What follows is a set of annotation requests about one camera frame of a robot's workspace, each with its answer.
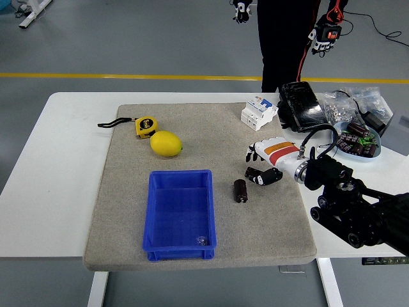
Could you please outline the person's left hand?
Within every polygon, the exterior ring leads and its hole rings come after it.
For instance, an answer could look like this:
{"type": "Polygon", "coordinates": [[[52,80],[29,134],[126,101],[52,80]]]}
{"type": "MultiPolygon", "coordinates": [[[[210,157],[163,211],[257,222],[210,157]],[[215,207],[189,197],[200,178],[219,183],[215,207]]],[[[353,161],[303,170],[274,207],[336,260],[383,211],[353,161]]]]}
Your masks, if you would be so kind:
{"type": "Polygon", "coordinates": [[[320,54],[321,57],[333,48],[335,42],[341,36],[342,27],[327,19],[323,15],[317,21],[313,30],[309,33],[312,54],[320,54]]]}

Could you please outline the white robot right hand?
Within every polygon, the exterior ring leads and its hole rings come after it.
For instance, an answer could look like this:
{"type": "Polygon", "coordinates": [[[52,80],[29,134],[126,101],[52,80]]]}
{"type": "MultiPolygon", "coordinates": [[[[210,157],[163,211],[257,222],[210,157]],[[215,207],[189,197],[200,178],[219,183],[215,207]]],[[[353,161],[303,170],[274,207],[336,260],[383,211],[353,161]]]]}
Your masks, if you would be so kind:
{"type": "Polygon", "coordinates": [[[300,150],[283,137],[270,138],[255,142],[247,149],[246,162],[257,158],[271,165],[266,171],[249,168],[245,176],[255,184],[270,185],[279,181],[284,172],[303,184],[307,172],[308,159],[300,154],[300,150]]]}

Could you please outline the person's right hand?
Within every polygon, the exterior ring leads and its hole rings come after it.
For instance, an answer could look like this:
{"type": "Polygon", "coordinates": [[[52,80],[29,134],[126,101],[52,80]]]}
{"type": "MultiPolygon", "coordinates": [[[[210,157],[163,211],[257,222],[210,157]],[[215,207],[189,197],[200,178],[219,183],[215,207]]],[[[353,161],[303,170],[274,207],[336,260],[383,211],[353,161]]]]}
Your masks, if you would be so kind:
{"type": "Polygon", "coordinates": [[[250,5],[252,4],[252,0],[232,0],[230,4],[235,7],[233,20],[239,24],[246,23],[251,15],[250,5]]]}

